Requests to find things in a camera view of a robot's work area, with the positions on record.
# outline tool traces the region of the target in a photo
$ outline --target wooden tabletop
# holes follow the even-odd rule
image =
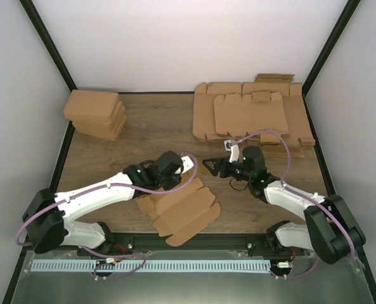
[[[127,123],[115,142],[75,131],[59,192],[102,181],[128,165],[156,159],[169,150],[189,152],[200,159],[228,155],[222,142],[200,142],[192,135],[192,94],[125,94],[121,100],[126,107]],[[287,164],[286,156],[269,150],[264,154],[268,170],[281,176]],[[292,158],[286,181],[305,191],[326,195],[313,147],[303,148],[300,154],[296,151],[295,155],[298,156]],[[204,232],[265,232],[281,220],[302,222],[280,207],[255,199],[249,191],[233,190],[229,179],[213,177],[203,168],[200,168],[199,176],[221,205],[219,218]],[[115,232],[156,232],[148,215],[143,215],[133,200],[101,208],[80,221],[103,221]]]

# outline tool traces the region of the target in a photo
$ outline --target white backdrop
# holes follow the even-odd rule
[[[376,1],[362,1],[307,103],[335,189],[366,235],[376,280]]]
[[[81,89],[192,91],[294,73],[303,82],[346,0],[34,0]]]
[[[21,250],[22,214],[51,180],[68,97],[20,2],[0,1],[0,303]]]

